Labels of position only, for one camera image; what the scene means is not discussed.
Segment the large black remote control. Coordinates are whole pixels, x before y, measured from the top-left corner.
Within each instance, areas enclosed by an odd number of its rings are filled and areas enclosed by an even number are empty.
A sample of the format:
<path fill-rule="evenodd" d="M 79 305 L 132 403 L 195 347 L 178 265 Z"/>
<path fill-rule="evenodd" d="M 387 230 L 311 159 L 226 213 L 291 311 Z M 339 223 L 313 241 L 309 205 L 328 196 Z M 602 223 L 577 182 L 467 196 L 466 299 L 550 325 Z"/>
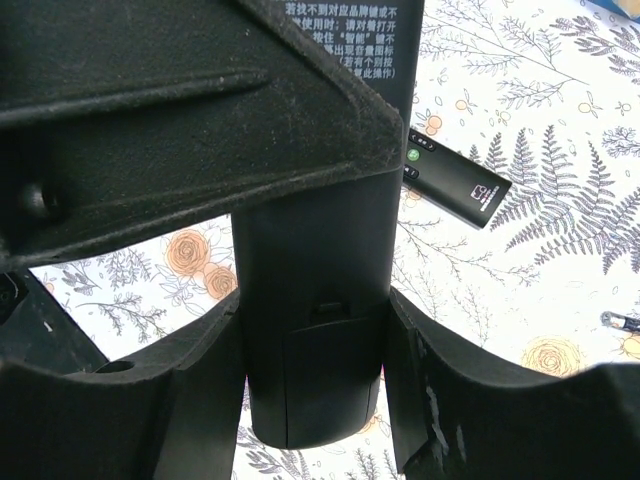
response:
<path fill-rule="evenodd" d="M 244 109 L 237 136 L 253 168 L 358 170 L 231 217 L 252 427 L 288 450 L 356 433 L 380 384 L 422 3 L 368 2 L 377 27 L 364 41 L 346 26 L 351 7 L 319 3 L 311 15 L 337 22 L 334 68 L 383 114 L 366 116 L 321 76 L 295 81 L 272 56 L 269 96 Z"/>

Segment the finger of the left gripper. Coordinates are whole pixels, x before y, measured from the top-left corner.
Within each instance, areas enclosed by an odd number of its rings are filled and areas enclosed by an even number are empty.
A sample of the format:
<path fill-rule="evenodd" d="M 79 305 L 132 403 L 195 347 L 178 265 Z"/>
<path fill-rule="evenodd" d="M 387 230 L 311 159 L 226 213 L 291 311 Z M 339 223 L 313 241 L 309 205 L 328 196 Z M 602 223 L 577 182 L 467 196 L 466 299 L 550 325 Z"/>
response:
<path fill-rule="evenodd" d="M 5 1 L 1 268 L 398 169 L 399 114 L 273 1 Z"/>

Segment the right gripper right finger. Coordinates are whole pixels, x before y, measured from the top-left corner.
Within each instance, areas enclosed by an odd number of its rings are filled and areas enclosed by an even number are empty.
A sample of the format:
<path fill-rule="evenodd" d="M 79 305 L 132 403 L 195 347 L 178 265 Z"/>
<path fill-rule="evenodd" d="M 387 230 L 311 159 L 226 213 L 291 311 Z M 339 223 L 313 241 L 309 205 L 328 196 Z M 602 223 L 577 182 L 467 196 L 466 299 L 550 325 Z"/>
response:
<path fill-rule="evenodd" d="M 408 479 L 635 479 L 639 368 L 556 378 L 506 361 L 390 294 L 384 375 Z"/>

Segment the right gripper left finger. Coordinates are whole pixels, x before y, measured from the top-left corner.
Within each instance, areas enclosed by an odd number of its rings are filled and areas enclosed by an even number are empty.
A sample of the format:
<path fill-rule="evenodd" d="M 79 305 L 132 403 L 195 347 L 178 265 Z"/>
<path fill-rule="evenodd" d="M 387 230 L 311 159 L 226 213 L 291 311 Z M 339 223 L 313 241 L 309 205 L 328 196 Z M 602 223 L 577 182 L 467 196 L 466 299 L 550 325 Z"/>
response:
<path fill-rule="evenodd" d="M 228 479 L 245 383 L 238 297 L 94 373 L 1 364 L 5 479 Z"/>

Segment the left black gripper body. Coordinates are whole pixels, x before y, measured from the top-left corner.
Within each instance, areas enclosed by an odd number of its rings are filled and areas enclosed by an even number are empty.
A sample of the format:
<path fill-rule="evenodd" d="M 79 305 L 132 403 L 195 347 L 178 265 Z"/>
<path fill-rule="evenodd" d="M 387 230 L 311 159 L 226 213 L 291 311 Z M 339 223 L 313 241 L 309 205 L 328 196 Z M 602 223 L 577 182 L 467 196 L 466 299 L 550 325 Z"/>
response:
<path fill-rule="evenodd" d="M 1 275 L 1 358 L 55 373 L 94 372 L 107 357 L 27 270 Z"/>

